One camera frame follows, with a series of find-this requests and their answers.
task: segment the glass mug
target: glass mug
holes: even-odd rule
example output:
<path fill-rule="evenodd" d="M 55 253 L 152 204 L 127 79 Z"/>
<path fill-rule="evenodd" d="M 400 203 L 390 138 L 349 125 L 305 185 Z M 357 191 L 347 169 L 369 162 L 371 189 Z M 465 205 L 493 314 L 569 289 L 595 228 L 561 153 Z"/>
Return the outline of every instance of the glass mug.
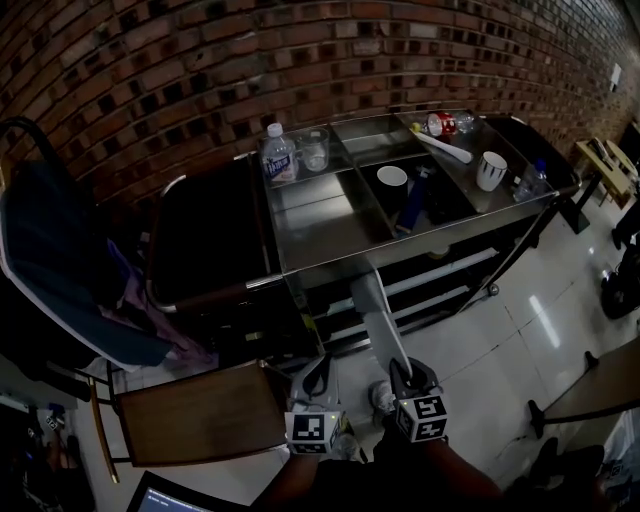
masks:
<path fill-rule="evenodd" d="M 329 165 L 329 132 L 312 128 L 298 139 L 299 156 L 311 172 L 323 171 Z"/>

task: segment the tiled floor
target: tiled floor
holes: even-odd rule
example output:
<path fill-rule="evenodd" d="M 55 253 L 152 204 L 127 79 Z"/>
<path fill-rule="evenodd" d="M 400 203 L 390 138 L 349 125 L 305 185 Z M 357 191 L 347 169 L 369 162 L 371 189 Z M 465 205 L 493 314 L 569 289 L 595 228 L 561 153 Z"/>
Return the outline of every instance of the tiled floor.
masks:
<path fill-rule="evenodd" d="M 528 427 L 526 408 L 542 408 L 559 397 L 584 371 L 583 353 L 602 354 L 631 340 L 638 315 L 608 320 L 599 305 L 602 272 L 622 257 L 610 231 L 622 216 L 598 194 L 585 206 L 591 226 L 576 236 L 561 216 L 498 282 L 500 294 L 464 313 L 404 338 L 410 356 L 437 373 L 448 404 L 451 446 L 500 485 L 507 485 L 535 459 L 542 441 Z M 128 379 L 126 387 L 158 384 L 179 368 L 152 369 Z M 370 351 L 339 360 L 340 392 L 365 449 L 379 438 L 372 431 L 367 385 L 384 373 Z M 124 510 L 142 470 L 120 465 L 114 489 L 97 441 L 89 407 L 74 414 L 100 511 Z M 115 417 L 107 418 L 114 456 L 124 455 Z M 575 425 L 548 428 L 568 440 Z M 157 472 L 208 494 L 250 503 L 285 460 L 275 451 L 248 459 Z"/>

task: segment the transparent bottle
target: transparent bottle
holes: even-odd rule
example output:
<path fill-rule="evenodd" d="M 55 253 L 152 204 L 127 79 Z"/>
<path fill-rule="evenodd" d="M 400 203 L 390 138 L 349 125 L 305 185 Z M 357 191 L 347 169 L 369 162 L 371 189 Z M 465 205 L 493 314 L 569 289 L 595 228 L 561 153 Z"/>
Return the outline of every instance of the transparent bottle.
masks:
<path fill-rule="evenodd" d="M 282 132 L 280 123 L 267 127 L 269 138 L 262 147 L 262 166 L 271 181 L 294 181 L 298 175 L 295 143 Z"/>
<path fill-rule="evenodd" d="M 513 193 L 513 198 L 517 202 L 526 201 L 539 196 L 545 191 L 545 181 L 547 179 L 547 163 L 538 158 L 535 167 L 527 168 L 525 175 L 520 180 L 518 187 Z"/>

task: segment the brick wall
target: brick wall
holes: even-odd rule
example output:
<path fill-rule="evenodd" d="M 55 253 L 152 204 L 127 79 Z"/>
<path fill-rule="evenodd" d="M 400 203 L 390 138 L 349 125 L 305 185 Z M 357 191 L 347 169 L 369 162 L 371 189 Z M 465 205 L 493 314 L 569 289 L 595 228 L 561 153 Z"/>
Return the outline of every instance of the brick wall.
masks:
<path fill-rule="evenodd" d="M 637 108 L 640 43 L 618 0 L 2 4 L 0 115 L 37 120 L 112 213 L 254 149 L 274 121 L 463 107 L 513 113 L 568 154 L 619 137 Z M 18 132 L 7 149 L 37 156 Z"/>

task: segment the white cup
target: white cup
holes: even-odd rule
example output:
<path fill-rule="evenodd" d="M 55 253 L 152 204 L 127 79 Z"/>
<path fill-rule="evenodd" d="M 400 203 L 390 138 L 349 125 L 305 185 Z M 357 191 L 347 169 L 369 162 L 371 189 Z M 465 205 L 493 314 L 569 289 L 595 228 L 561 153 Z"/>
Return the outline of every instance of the white cup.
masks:
<path fill-rule="evenodd" d="M 507 162 L 497 153 L 483 153 L 478 165 L 476 183 L 485 192 L 493 192 L 507 173 Z"/>

